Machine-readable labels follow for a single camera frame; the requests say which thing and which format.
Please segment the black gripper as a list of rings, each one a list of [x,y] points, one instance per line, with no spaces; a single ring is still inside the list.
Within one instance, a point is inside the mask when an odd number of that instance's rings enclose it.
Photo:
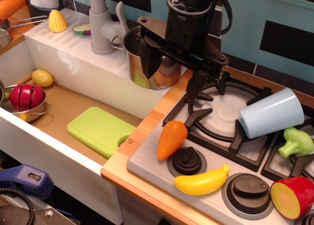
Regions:
[[[212,75],[217,76],[229,59],[211,41],[209,24],[213,8],[188,12],[170,8],[166,21],[142,16],[140,60],[147,79],[159,69],[166,56],[193,70],[186,88],[186,101],[194,101]]]

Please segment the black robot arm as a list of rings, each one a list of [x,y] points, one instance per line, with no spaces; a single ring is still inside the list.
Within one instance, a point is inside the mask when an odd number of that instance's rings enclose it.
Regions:
[[[227,11],[229,25],[223,30],[214,31],[210,25],[218,2]],[[221,70],[229,59],[212,43],[209,36],[223,35],[230,30],[233,14],[228,0],[167,0],[167,6],[166,21],[148,17],[138,19],[138,41],[144,75],[150,78],[165,56],[193,71],[186,89],[188,102],[194,101],[205,84],[210,82],[215,82],[219,93],[223,95]]]

